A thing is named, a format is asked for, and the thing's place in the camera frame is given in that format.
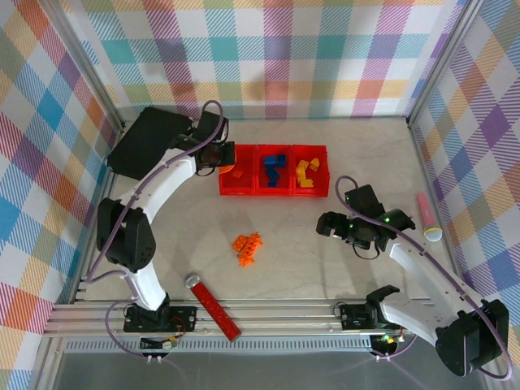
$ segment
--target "plaid wall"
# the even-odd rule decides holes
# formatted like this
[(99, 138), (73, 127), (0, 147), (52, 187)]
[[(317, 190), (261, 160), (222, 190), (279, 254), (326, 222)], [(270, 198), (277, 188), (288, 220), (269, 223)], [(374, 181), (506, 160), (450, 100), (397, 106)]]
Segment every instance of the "plaid wall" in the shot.
[(403, 115), (464, 1), (62, 4), (124, 118), (149, 105), (198, 116), (217, 99), (249, 119)]
[(428, 59), (426, 66), (422, 70), (421, 77), (415, 85), (414, 91), (412, 92), (412, 96), (406, 106), (405, 116), (409, 116), (410, 112), (412, 111), (412, 108), (414, 108), (414, 104), (417, 101), (419, 94), (423, 90), (423, 87), (426, 84), (428, 77), (430, 76), (433, 65), (439, 57), (441, 50), (444, 48), (444, 45), (448, 41), (449, 34), (452, 32), (458, 17), (461, 15), (462, 10), (464, 9), (464, 6), (469, 1), (470, 0), (457, 0), (457, 4), (453, 8), (452, 14), (449, 16), (448, 22), (445, 24), (444, 30), (440, 34), (439, 40), (437, 41), (435, 48), (431, 52), (430, 58)]
[(464, 278), (509, 308), (520, 364), (520, 0), (489, 0), (416, 135)]
[(22, 389), (115, 132), (36, 0), (0, 0), (0, 53), (0, 389)]

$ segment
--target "marble surface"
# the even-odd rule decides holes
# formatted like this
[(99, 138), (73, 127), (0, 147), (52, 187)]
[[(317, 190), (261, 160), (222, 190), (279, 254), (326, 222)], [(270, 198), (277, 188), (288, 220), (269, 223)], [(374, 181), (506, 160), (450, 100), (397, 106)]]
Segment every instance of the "marble surface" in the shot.
[[(345, 212), (334, 183), (341, 175), (371, 184), (387, 210), (401, 208), (420, 228), (416, 202), (424, 179), (403, 119), (235, 121), (230, 140), (244, 144), (326, 145), (331, 171), (328, 198), (220, 197), (218, 177), (186, 181), (158, 212), (152, 225), (157, 241), (154, 266), (172, 298), (192, 298), (184, 277), (196, 271), (217, 298), (364, 297), (393, 284), (411, 297), (426, 294), (387, 254), (367, 261), (352, 247), (315, 232), (326, 211)], [(135, 180), (117, 179), (113, 198)], [(351, 189), (345, 182), (342, 190)], [(231, 243), (240, 234), (259, 232), (264, 245), (255, 263), (242, 268)], [(443, 244), (431, 251), (444, 264)], [(115, 266), (104, 261), (99, 272)], [(88, 299), (128, 297), (118, 278), (89, 286)]]

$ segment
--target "metal frame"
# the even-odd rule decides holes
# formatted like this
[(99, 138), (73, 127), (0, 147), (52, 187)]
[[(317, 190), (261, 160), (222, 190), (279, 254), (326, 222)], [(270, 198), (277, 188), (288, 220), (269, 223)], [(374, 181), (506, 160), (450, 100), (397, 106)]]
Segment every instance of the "metal frame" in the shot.
[(440, 51), (439, 57), (437, 57), (437, 60), (431, 69), (431, 73), (428, 76), (427, 82), (422, 88), (422, 91), (410, 112), (408, 117), (410, 129), (414, 127), (418, 117), (427, 108), (434, 92), (439, 86), (440, 79), (451, 65), (468, 30), (485, 2), (486, 0), (468, 0), (464, 9), (461, 11), (457, 22), (453, 26), (452, 32), (448, 36), (446, 45), (444, 45), (444, 48)]
[(90, 85), (94, 97), (101, 104), (110, 124), (112, 127), (117, 128), (119, 132), (122, 132), (124, 120), (121, 115), (119, 115), (119, 111), (115, 108), (110, 95), (99, 79), (98, 73), (94, 69), (93, 64), (89, 60), (89, 56), (85, 52), (85, 48), (81, 45), (80, 40), (68, 22), (68, 18), (65, 15), (63, 8), (57, 0), (41, 0), (39, 3), (58, 32), (63, 44), (67, 47), (67, 50), (80, 70), (80, 73)]
[[(469, 30), (473, 20), (479, 13), (480, 8), (485, 0), (470, 0), (465, 9), (462, 10), (461, 16), (457, 21), (452, 33), (448, 37), (448, 43), (443, 48), (439, 58), (435, 62), (433, 70), (429, 75), (425, 87), (420, 93), (411, 114), (408, 118), (409, 129), (412, 133), (415, 151), (418, 155), (419, 165), (422, 173), (427, 181), (430, 199), (433, 200), (434, 209), (437, 213), (438, 220), (440, 218), (440, 208), (436, 201), (432, 183), (429, 180), (426, 170), (426, 162), (420, 154), (417, 138), (414, 136), (414, 125), (417, 118), (427, 108), (427, 104), (431, 100), (433, 93), (439, 85), (440, 79), (446, 69), (453, 61), (463, 38)], [(47, 15), (55, 27), (60, 31), (60, 36), (64, 40), (67, 48), (71, 51), (76, 65), (82, 73), (89, 79), (89, 82), (96, 91), (96, 97), (102, 103), (103, 108), (109, 113), (110, 122), (117, 128), (121, 129), (122, 119), (118, 111), (113, 106), (111, 99), (104, 89), (101, 81), (98, 79), (92, 64), (77, 41), (75, 33), (72, 31), (63, 10), (59, 7), (55, 0), (47, 0), (41, 2)], [(110, 196), (116, 176), (111, 174), (107, 177), (106, 184), (103, 186), (102, 197)], [(457, 264), (453, 259), (453, 247), (449, 240), (444, 238), (444, 243), (448, 246), (448, 255), (455, 271), (460, 275)], [(52, 388), (54, 379), (58, 372), (59, 362), (63, 352), (67, 347), (67, 340), (71, 337), (83, 337), (85, 340), (93, 340), (94, 337), (105, 337), (105, 314), (108, 307), (114, 303), (113, 301), (87, 301), (77, 296), (77, 293), (86, 291), (86, 286), (82, 282), (82, 277), (86, 275), (95, 254), (95, 235), (93, 232), (89, 237), (89, 241), (82, 258), (82, 267), (79, 267), (75, 276), (75, 288), (71, 292), (70, 302), (74, 305), (56, 305), (50, 316), (49, 324), (44, 332), (44, 339), (38, 351), (37, 361), (35, 363), (36, 373), (33, 376), (32, 388), (44, 389)], [(356, 331), (342, 331), (340, 320), (332, 313), (332, 307), (338, 301), (349, 304), (362, 304), (364, 300), (353, 299), (317, 299), (317, 300), (233, 300), (220, 301), (220, 304), (237, 322), (242, 329), (242, 336), (309, 336), (312, 337), (338, 337), (338, 336), (366, 336), (366, 335), (383, 335), (396, 331), (385, 331), (383, 329), (364, 329)], [(418, 300), (425, 305), (430, 305), (429, 300)], [(194, 333), (190, 333), (185, 337), (188, 340), (196, 340), (203, 337), (202, 340), (209, 340), (215, 336), (221, 336), (223, 333), (219, 330), (213, 319), (202, 308), (198, 301), (173, 301), (172, 305), (176, 306), (196, 306), (197, 327)], [(124, 308), (116, 307), (110, 316), (110, 326), (112, 331), (119, 337), (123, 333), (124, 325)], [(132, 337), (139, 336), (171, 336), (170, 334), (131, 334)], [(503, 388), (501, 383), (496, 381), (488, 381), (490, 388)]]
[[(357, 299), (256, 299), (219, 301), (242, 330), (241, 336), (326, 336), (326, 335), (397, 335), (385, 329), (343, 331), (332, 309), (338, 302), (362, 305)], [(429, 299), (415, 300), (431, 304)], [(113, 301), (78, 302), (56, 305), (50, 315), (44, 337), (106, 336), (105, 315)], [(172, 301), (173, 306), (196, 306), (197, 325), (186, 337), (223, 336), (218, 325), (197, 300)], [(110, 314), (110, 328), (116, 335), (171, 336), (171, 333), (124, 333), (124, 306)]]

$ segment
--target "red stick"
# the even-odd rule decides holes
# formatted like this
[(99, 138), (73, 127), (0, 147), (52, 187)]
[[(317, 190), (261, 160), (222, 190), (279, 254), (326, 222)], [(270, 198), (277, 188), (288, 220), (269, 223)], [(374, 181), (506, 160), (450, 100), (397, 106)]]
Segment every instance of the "red stick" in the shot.
[(186, 287), (192, 290), (193, 295), (201, 302), (211, 318), (219, 325), (223, 334), (230, 341), (241, 335), (241, 330), (226, 314), (223, 307), (217, 302), (210, 290), (201, 282), (198, 275), (191, 275), (186, 279)]

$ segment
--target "pink cylinder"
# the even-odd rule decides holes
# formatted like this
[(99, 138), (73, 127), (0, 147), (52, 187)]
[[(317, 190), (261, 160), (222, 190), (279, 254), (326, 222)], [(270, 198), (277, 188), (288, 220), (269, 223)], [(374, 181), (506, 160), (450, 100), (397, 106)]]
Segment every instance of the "pink cylinder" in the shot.
[(442, 238), (442, 229), (437, 225), (436, 217), (430, 207), (430, 202), (425, 193), (417, 195), (417, 202), (421, 210), (423, 233), (427, 240), (436, 242)]
[(424, 229), (428, 229), (432, 226), (436, 225), (436, 217), (433, 215), (433, 211), (430, 207), (430, 202), (426, 197), (425, 193), (419, 193), (417, 195), (417, 202), (419, 204), (419, 209), (421, 210), (421, 221), (422, 227)]

